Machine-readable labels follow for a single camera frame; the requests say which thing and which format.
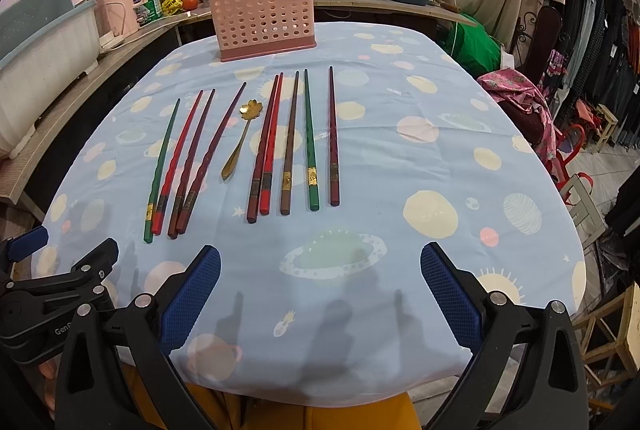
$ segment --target green plastic bag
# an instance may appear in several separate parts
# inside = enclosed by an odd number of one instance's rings
[[[474,79],[494,70],[500,70],[500,45],[486,33],[484,27],[477,20],[465,14],[463,16],[478,25],[471,27],[458,24],[456,46],[451,57]],[[451,54],[455,34],[456,27],[454,26],[449,31],[444,44],[440,45],[447,54]]]

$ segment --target chopstick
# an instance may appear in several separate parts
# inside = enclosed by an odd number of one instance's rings
[[[278,78],[276,75],[271,88],[271,96],[267,105],[267,112],[264,114],[264,122],[262,123],[262,133],[260,134],[260,143],[258,144],[258,152],[255,155],[254,175],[251,178],[251,188],[249,189],[249,205],[246,209],[246,221],[250,224],[258,220],[258,197],[260,195],[260,179],[262,178],[262,167],[264,165],[264,152],[267,148],[267,136],[271,126],[271,111],[273,110],[273,101],[278,88]]]
[[[306,173],[309,183],[309,207],[311,211],[320,209],[318,196],[318,175],[316,173],[316,148],[314,146],[314,126],[311,121],[311,96],[309,96],[309,75],[305,69],[305,117],[306,117]]]
[[[151,183],[151,193],[149,194],[149,202],[146,205],[146,218],[145,218],[145,234],[144,241],[151,244],[154,241],[154,235],[151,233],[151,225],[154,217],[154,210],[156,209],[156,199],[158,198],[158,190],[160,188],[160,179],[162,179],[162,168],[164,167],[164,158],[166,157],[166,148],[169,145],[169,137],[171,137],[171,131],[174,129],[175,116],[178,113],[180,107],[180,98],[175,102],[174,113],[171,114],[169,125],[164,132],[164,139],[162,140],[162,147],[160,148],[160,154],[158,156],[158,164],[156,164],[156,171],[154,173],[154,180]]]
[[[226,110],[225,116],[222,118],[220,125],[218,125],[218,129],[216,133],[213,135],[213,139],[209,144],[209,149],[198,168],[198,173],[196,174],[195,179],[191,183],[191,188],[189,189],[189,193],[187,194],[187,198],[184,201],[184,205],[180,211],[180,215],[178,216],[178,222],[176,223],[176,231],[179,235],[182,235],[185,231],[187,231],[187,225],[189,223],[189,219],[191,218],[191,212],[193,212],[193,207],[196,204],[196,199],[198,198],[198,193],[200,193],[200,187],[202,186],[202,181],[204,180],[204,176],[207,174],[207,169],[209,168],[209,163],[211,162],[211,158],[213,157],[213,152],[216,151],[218,147],[218,143],[220,142],[220,138],[222,137],[222,133],[226,128],[226,123],[228,123],[231,114],[238,103],[238,99],[240,99],[240,95],[242,90],[246,87],[246,81],[242,83],[240,90],[236,94],[236,97],[229,105],[229,108]]]
[[[282,170],[282,191],[280,192],[280,214],[291,212],[291,169],[293,168],[293,140],[296,135],[296,102],[298,101],[298,79],[300,71],[296,71],[291,96],[291,110],[289,111],[289,127],[287,129],[287,148],[284,152],[284,168]]]
[[[187,185],[189,184],[189,177],[191,177],[191,167],[193,166],[193,159],[196,156],[196,150],[198,149],[198,142],[200,141],[202,128],[204,127],[204,122],[205,122],[205,119],[207,118],[207,113],[209,113],[209,107],[211,106],[211,101],[213,100],[213,95],[215,93],[216,93],[216,89],[214,88],[213,90],[211,90],[211,93],[209,94],[209,99],[207,99],[207,104],[204,106],[204,110],[202,111],[202,115],[200,116],[200,121],[198,122],[196,131],[193,134],[191,145],[189,146],[189,153],[187,155],[187,160],[184,162],[184,168],[182,169],[182,175],[180,176],[180,185],[178,185],[178,191],[175,194],[174,209],[171,212],[171,220],[169,221],[168,235],[171,238],[177,238],[178,236],[178,231],[176,230],[178,215],[182,210],[182,203],[184,202],[184,194],[187,191]]]
[[[329,204],[340,205],[338,174],[338,132],[335,126],[334,68],[329,67]]]
[[[156,210],[154,212],[154,219],[151,226],[151,233],[154,235],[160,235],[162,233],[162,222],[164,221],[164,211],[166,210],[166,203],[169,199],[169,194],[171,193],[171,184],[174,180],[175,169],[178,166],[178,160],[180,159],[180,153],[182,152],[182,147],[184,146],[184,142],[186,140],[187,134],[191,127],[191,122],[193,121],[193,116],[195,116],[196,108],[198,107],[198,103],[200,103],[200,98],[202,97],[202,90],[198,94],[196,101],[194,101],[193,106],[191,106],[191,111],[189,116],[187,117],[187,121],[184,122],[184,126],[182,127],[182,132],[180,133],[180,138],[178,139],[177,145],[175,145],[174,156],[169,163],[169,169],[164,176],[164,184],[162,185],[162,191],[160,192],[160,197],[158,197],[158,205],[156,206]]]
[[[278,129],[278,110],[280,110],[280,92],[282,91],[282,80],[284,74],[280,73],[278,89],[276,90],[273,109],[271,110],[271,124],[269,127],[269,137],[267,139],[267,151],[264,155],[262,166],[262,189],[260,190],[260,213],[268,215],[271,207],[271,180],[273,177],[273,151],[276,145],[276,131]]]

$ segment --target perforated basket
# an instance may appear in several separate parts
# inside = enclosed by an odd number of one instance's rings
[[[220,59],[316,47],[314,0],[209,0]]]

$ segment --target green chopstick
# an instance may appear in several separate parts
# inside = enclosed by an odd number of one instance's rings
[[[171,137],[171,130],[174,129],[175,116],[178,113],[178,107],[180,106],[180,98],[175,102],[174,113],[171,114],[169,120],[169,126],[164,133],[164,140],[162,140],[162,148],[160,148],[160,155],[158,156],[158,164],[156,165],[156,173],[154,174],[154,180],[151,183],[151,193],[149,194],[149,203],[146,205],[146,218],[145,218],[145,236],[146,243],[151,244],[154,241],[154,234],[151,233],[151,226],[153,225],[154,211],[156,210],[156,201],[158,200],[158,191],[160,190],[160,180],[162,179],[162,169],[164,168],[164,158],[166,157],[166,149],[169,146],[169,137]]]
[[[320,209],[318,175],[316,173],[316,148],[314,147],[314,125],[311,121],[311,96],[309,96],[309,74],[305,69],[305,124],[306,124],[306,174],[309,183],[309,207]]]

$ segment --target blue gripper pad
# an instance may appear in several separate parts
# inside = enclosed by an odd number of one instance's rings
[[[481,315],[430,245],[422,248],[420,270],[458,344],[473,354],[478,352],[482,345]]]
[[[42,249],[49,241],[49,233],[43,225],[33,228],[28,233],[14,238],[9,244],[7,258],[13,262],[20,262],[23,258]]]
[[[166,356],[187,341],[200,311],[220,278],[220,253],[212,247],[162,314],[158,344]]]

